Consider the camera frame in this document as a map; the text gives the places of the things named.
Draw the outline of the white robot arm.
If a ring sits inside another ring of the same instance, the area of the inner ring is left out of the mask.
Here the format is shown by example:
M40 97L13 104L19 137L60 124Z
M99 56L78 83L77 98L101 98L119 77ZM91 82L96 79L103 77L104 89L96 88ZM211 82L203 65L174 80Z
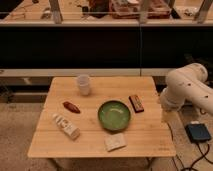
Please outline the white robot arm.
M207 69L200 63L171 70L159 97L162 108L178 111L188 100L213 116L213 89L205 84L207 78Z

